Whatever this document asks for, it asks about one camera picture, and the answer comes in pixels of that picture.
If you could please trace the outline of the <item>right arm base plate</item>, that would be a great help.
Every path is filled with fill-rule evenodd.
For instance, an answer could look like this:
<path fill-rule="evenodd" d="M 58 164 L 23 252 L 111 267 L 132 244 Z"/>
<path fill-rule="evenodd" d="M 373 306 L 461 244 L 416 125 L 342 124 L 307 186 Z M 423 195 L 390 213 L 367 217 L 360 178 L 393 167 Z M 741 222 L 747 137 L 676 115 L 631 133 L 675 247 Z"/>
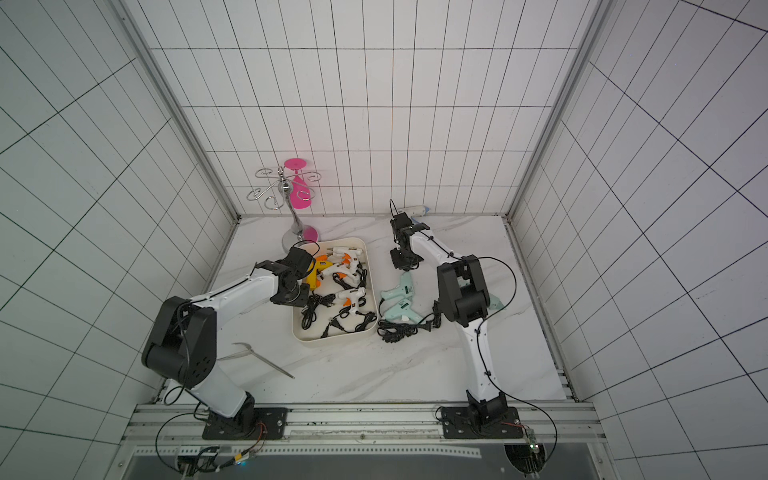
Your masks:
<path fill-rule="evenodd" d="M 508 407 L 501 414 L 485 417 L 472 413 L 468 405 L 440 406 L 435 415 L 446 439 L 522 439 L 525 436 L 524 427 L 514 407 Z"/>

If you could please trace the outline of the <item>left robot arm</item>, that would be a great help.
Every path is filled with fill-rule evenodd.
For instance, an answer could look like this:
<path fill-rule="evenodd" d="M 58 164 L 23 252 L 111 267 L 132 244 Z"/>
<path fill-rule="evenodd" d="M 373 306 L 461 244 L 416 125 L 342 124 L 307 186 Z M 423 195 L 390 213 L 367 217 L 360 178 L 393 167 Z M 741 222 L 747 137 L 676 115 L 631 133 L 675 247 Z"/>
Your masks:
<path fill-rule="evenodd" d="M 176 381 L 212 413 L 237 417 L 248 410 L 251 396 L 217 364 L 218 331 L 267 302 L 305 306 L 309 286 L 303 280 L 314 266 L 308 251 L 293 246 L 284 258 L 258 262 L 249 275 L 211 292 L 166 299 L 146 340 L 142 365 Z"/>

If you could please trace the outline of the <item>white glue gun blue trigger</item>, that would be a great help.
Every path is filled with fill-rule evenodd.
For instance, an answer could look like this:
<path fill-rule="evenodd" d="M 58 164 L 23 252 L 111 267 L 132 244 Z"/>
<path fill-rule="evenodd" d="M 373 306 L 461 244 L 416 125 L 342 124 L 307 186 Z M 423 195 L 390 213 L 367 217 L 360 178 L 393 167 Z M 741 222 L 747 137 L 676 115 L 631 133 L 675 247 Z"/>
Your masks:
<path fill-rule="evenodd" d="M 399 213 L 405 213 L 410 217 L 422 217 L 429 213 L 430 209 L 425 205 L 406 206 L 398 210 Z"/>

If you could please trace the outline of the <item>mint green glue gun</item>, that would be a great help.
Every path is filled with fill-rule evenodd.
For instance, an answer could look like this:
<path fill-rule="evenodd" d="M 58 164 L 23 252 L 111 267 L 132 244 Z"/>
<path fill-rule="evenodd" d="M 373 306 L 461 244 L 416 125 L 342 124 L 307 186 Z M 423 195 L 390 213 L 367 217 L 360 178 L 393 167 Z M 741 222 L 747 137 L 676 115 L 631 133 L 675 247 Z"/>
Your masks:
<path fill-rule="evenodd" d="M 412 299 L 415 294 L 413 278 L 410 271 L 403 272 L 396 287 L 380 292 L 380 302 L 390 300 Z"/>

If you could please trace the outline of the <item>white glue gun orange trigger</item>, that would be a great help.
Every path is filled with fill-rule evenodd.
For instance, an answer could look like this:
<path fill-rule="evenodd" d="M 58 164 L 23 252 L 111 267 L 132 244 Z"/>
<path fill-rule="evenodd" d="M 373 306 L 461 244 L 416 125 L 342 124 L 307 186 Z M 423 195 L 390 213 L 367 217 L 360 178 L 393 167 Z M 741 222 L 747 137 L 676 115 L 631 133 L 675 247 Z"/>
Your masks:
<path fill-rule="evenodd" d="M 335 293 L 335 304 L 345 306 L 364 306 L 366 303 L 366 288 L 357 287 L 348 290 L 342 290 Z"/>

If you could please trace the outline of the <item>small mint glue gun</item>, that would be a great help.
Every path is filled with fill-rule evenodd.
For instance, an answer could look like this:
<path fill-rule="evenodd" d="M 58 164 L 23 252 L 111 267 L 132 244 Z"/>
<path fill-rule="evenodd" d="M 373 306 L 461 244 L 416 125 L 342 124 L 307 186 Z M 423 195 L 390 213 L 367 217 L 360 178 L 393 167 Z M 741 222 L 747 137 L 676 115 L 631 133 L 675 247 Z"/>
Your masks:
<path fill-rule="evenodd" d="M 385 310 L 382 314 L 382 319 L 390 322 L 400 321 L 417 324 L 422 321 L 423 315 L 412 308 L 412 301 L 410 299 L 402 299 Z"/>

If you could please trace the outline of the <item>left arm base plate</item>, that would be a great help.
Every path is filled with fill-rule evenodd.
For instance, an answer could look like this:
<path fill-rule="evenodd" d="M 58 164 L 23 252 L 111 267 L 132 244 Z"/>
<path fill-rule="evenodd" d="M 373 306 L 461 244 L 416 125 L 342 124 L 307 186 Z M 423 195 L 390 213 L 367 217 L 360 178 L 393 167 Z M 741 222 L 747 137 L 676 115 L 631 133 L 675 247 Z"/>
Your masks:
<path fill-rule="evenodd" d="M 231 418 L 212 413 L 202 438 L 206 441 L 279 440 L 284 435 L 288 412 L 284 407 L 246 407 Z"/>

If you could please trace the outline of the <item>yellow glue gun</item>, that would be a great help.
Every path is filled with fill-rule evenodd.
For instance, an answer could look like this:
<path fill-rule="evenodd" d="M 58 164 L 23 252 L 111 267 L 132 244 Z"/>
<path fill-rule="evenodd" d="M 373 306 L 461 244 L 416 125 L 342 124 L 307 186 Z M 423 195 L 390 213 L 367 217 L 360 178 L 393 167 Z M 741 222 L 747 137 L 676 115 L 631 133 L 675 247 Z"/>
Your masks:
<path fill-rule="evenodd" d="M 331 263 L 327 261 L 316 262 L 312 269 L 309 271 L 308 276 L 305 278 L 305 283 L 309 286 L 309 290 L 314 292 L 322 284 L 321 272 L 331 266 Z"/>

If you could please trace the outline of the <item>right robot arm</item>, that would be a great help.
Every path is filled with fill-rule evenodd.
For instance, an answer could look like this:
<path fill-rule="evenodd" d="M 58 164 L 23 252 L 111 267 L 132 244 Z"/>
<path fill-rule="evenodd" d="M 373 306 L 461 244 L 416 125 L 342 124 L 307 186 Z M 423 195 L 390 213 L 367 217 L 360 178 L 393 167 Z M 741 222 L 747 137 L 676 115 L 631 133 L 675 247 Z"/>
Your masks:
<path fill-rule="evenodd" d="M 478 431 L 502 419 L 508 410 L 506 395 L 491 372 L 487 318 L 491 294 L 480 259 L 461 255 L 441 245 L 429 226 L 405 212 L 390 220 L 396 247 L 391 251 L 395 268 L 409 271 L 428 262 L 436 269 L 438 296 L 434 311 L 461 332 L 468 364 L 467 417 Z"/>

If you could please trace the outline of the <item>mint glue gun with stick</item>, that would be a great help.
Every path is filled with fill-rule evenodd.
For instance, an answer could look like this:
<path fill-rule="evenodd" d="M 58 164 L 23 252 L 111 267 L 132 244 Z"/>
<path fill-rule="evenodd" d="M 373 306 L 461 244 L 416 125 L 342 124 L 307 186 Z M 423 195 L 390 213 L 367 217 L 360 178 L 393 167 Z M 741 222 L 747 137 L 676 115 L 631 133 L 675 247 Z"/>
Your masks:
<path fill-rule="evenodd" d="M 487 307 L 489 312 L 496 312 L 500 311 L 505 307 L 505 303 L 496 295 L 490 293 L 489 294 L 489 305 Z"/>

